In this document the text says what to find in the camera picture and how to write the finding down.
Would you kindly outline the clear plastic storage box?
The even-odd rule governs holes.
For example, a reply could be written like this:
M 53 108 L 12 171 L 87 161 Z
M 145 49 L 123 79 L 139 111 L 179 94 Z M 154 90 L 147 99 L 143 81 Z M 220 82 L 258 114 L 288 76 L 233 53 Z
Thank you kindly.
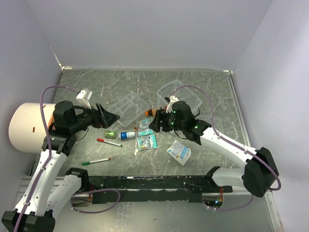
M 168 103 L 165 100 L 165 97 L 169 97 L 170 94 L 180 86 L 184 86 L 180 80 L 173 80 L 163 85 L 157 91 L 157 108 L 164 108 L 167 106 Z M 173 95 L 177 97 L 178 100 L 185 101 L 190 106 L 193 114 L 198 112 L 198 109 L 202 104 L 202 100 L 188 87 L 177 90 Z

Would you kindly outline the white blue gauze packet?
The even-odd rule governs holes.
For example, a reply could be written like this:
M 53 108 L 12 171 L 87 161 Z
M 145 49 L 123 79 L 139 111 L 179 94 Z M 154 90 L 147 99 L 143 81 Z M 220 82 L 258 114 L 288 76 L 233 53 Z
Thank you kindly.
M 179 164 L 185 165 L 191 157 L 191 149 L 175 140 L 173 144 L 167 149 L 170 154 Z

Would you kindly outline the orange cap small bottle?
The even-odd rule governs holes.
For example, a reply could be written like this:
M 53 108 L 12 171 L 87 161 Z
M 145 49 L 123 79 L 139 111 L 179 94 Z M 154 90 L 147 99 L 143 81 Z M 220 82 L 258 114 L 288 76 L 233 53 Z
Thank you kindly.
M 157 109 L 153 108 L 153 109 L 150 109 L 150 110 L 146 111 L 146 112 L 145 112 L 145 115 L 146 115 L 146 116 L 155 117 L 156 112 L 157 112 Z

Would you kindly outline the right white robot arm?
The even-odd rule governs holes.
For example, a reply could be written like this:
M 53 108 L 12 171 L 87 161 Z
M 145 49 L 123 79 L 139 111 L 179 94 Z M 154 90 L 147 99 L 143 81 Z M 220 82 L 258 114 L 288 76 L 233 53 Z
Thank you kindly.
M 205 180 L 205 188 L 216 192 L 222 186 L 245 188 L 255 197 L 263 197 L 279 177 L 271 152 L 243 145 L 218 132 L 213 124 L 197 119 L 190 106 L 176 100 L 164 109 L 145 113 L 154 119 L 149 125 L 155 132 L 181 131 L 185 138 L 198 145 L 210 147 L 232 160 L 237 169 L 212 168 Z

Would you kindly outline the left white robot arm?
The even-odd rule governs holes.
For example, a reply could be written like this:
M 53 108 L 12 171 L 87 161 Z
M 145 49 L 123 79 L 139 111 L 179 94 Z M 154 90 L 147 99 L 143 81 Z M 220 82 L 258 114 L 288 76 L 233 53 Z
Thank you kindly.
M 88 127 L 107 129 L 120 119 L 106 111 L 101 104 L 96 108 L 73 105 L 60 101 L 53 111 L 54 121 L 42 145 L 40 163 L 31 182 L 12 211 L 5 211 L 2 223 L 10 232 L 51 232 L 56 217 L 75 193 L 90 190 L 90 180 L 85 169 L 70 168 L 63 182 L 52 190 L 57 174 L 73 148 L 76 133 Z

